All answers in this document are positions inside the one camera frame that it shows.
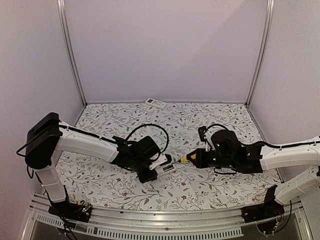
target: table surface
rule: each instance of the table surface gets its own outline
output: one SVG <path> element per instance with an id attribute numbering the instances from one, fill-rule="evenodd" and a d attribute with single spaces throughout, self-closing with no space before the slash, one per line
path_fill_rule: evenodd
<path id="1" fill-rule="evenodd" d="M 169 103 L 163 110 L 144 103 L 91 104 L 76 127 L 107 138 L 124 138 L 145 123 L 158 124 L 167 130 L 170 141 L 166 153 L 174 161 L 196 148 L 204 148 L 198 127 L 212 123 L 235 131 L 243 143 L 261 140 L 243 104 Z M 147 135 L 160 148 L 165 146 L 165 134 L 155 127 L 141 128 L 132 140 Z M 193 211 L 251 205 L 256 203 L 254 196 L 259 191 L 280 182 L 276 170 L 218 175 L 212 168 L 197 169 L 191 163 L 175 166 L 176 172 L 144 184 L 136 173 L 74 152 L 63 152 L 56 169 L 72 201 L 85 200 L 94 206 L 132 210 Z"/>

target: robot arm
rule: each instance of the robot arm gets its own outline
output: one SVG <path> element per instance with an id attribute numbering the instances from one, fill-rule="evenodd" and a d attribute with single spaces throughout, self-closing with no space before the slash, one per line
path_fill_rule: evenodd
<path id="1" fill-rule="evenodd" d="M 307 170 L 281 184 L 274 185 L 257 197 L 263 203 L 244 207 L 242 216 L 246 222 L 275 217 L 284 213 L 283 205 L 293 198 L 320 187 L 320 138 L 284 145 L 271 145 L 263 141 L 241 143 L 233 131 L 223 129 L 209 134 L 206 127 L 199 128 L 200 139 L 206 148 L 198 148 L 187 155 L 197 168 L 228 168 L 237 173 L 252 174 L 263 171 L 312 165 Z"/>
<path id="2" fill-rule="evenodd" d="M 74 128 L 60 121 L 59 115 L 53 112 L 28 132 L 27 143 L 17 153 L 23 148 L 26 148 L 24 157 L 27 166 L 34 170 L 47 192 L 52 206 L 49 212 L 82 222 L 89 221 L 90 206 L 69 202 L 67 190 L 61 183 L 52 161 L 54 151 L 75 152 L 100 158 L 136 172 L 141 183 L 155 180 L 175 170 L 174 166 L 169 164 L 171 156 L 162 154 L 150 136 L 138 142 L 116 136 L 111 140 Z"/>

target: vertical metal post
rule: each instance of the vertical metal post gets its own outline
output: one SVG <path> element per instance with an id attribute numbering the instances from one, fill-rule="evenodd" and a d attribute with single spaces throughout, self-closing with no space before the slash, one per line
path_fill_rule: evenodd
<path id="1" fill-rule="evenodd" d="M 85 96 L 84 89 L 82 87 L 81 81 L 80 81 L 80 76 L 76 64 L 76 59 L 74 55 L 74 51 L 72 48 L 71 44 L 71 39 L 70 39 L 70 33 L 69 33 L 69 28 L 68 28 L 68 21 L 67 21 L 67 14 L 66 14 L 66 8 L 65 8 L 65 1 L 64 0 L 57 0 L 58 4 L 58 11 L 59 11 L 59 17 L 60 17 L 60 23 L 61 23 L 61 28 L 62 28 L 62 34 L 63 34 L 63 39 L 65 43 L 65 48 L 66 48 L 66 53 L 68 55 L 74 83 L 76 86 L 76 90 L 79 94 L 80 101 L 82 105 L 85 107 L 87 105 L 87 100 Z"/>
<path id="2" fill-rule="evenodd" d="M 268 44 L 268 38 L 269 38 L 269 34 L 270 34 L 270 29 L 271 29 L 272 17 L 274 14 L 274 5 L 275 5 L 275 0 L 267 0 L 265 22 L 264 22 L 264 29 L 263 29 L 260 51 L 259 51 L 259 55 L 258 55 L 258 60 L 255 65 L 250 90 L 249 90 L 249 93 L 248 93 L 248 96 L 247 96 L 246 102 L 245 102 L 245 105 L 248 107 L 250 107 L 251 102 L 253 100 L 255 90 L 257 87 L 257 83 L 259 80 L 259 75 L 261 72 L 262 64 L 264 61 L 264 57 L 265 57 L 265 53 L 266 53 L 266 49 L 267 49 L 267 44 Z"/>

